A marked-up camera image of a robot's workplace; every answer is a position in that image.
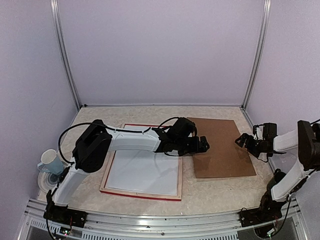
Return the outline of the brown backing board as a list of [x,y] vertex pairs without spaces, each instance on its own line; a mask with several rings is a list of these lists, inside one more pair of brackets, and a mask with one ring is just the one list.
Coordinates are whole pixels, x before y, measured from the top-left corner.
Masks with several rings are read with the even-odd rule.
[[222,179],[256,176],[248,152],[235,140],[240,132],[234,120],[189,117],[198,136],[205,136],[210,146],[205,153],[195,154],[194,173],[197,179]]

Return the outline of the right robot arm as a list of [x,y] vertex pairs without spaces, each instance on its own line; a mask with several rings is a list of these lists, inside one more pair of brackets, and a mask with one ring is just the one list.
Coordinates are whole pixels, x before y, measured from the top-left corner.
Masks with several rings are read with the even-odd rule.
[[307,182],[311,174],[320,170],[320,122],[299,120],[294,130],[278,134],[276,123],[254,125],[252,134],[243,133],[235,143],[256,159],[262,155],[269,160],[274,155],[287,158],[292,165],[287,171],[275,169],[259,207],[243,208],[239,212],[242,226],[269,222],[282,217],[282,208]]

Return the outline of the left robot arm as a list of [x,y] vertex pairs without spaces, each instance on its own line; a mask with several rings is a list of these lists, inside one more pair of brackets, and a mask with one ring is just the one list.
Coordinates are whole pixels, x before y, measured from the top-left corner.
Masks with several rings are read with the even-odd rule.
[[205,153],[210,145],[205,136],[198,136],[196,124],[185,117],[174,117],[172,125],[162,122],[145,130],[111,127],[101,119],[86,123],[86,130],[75,142],[72,159],[60,173],[58,182],[46,194],[44,219],[82,228],[87,212],[70,209],[71,197],[82,181],[104,165],[107,153],[114,151],[147,151],[179,157]]

